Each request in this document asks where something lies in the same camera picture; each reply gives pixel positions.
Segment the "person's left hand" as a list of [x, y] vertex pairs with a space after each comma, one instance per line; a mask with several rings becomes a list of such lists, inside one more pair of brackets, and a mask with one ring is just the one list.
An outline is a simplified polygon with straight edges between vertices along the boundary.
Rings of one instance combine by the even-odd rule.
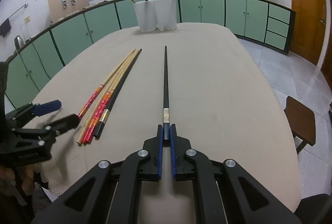
[[10, 186], [19, 184], [25, 195], [30, 196], [35, 189], [34, 165], [30, 164], [15, 169], [1, 166], [1, 194], [11, 196]]

